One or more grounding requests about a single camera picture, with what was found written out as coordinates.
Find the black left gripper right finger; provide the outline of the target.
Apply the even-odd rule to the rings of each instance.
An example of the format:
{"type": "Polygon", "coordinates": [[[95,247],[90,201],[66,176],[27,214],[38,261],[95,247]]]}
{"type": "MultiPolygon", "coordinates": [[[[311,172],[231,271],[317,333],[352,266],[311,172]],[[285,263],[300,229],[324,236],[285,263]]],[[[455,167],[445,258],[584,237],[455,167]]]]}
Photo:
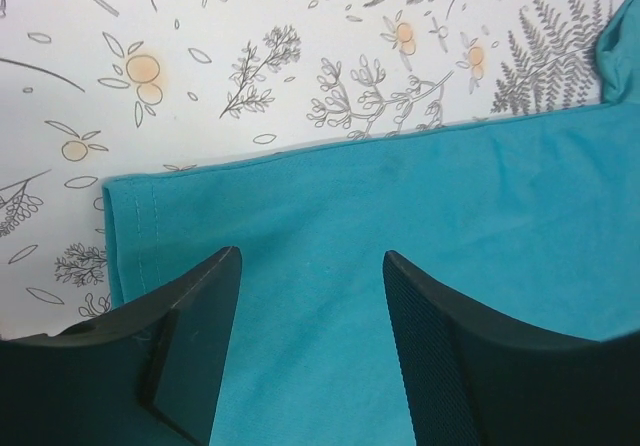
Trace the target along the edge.
{"type": "Polygon", "coordinates": [[[592,341],[492,309],[386,253],[383,279],[420,445],[635,445],[639,336],[592,341]]]}

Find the teal t shirt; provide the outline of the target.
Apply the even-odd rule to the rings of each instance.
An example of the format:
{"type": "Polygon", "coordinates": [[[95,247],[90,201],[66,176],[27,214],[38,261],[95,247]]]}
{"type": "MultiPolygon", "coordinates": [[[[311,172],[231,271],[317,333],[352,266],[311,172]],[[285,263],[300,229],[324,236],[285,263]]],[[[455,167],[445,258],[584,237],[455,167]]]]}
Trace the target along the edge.
{"type": "Polygon", "coordinates": [[[554,331],[639,325],[639,0],[596,65],[594,106],[109,180],[112,304],[236,246],[214,442],[409,445],[385,252],[554,331]]]}

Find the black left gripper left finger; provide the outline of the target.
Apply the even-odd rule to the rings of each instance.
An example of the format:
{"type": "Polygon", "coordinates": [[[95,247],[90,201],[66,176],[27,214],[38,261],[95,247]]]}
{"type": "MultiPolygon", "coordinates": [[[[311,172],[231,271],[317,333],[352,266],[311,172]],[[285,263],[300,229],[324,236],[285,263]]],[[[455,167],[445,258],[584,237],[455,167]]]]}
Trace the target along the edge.
{"type": "Polygon", "coordinates": [[[183,276],[58,335],[1,344],[5,445],[206,445],[242,256],[183,276]]]}

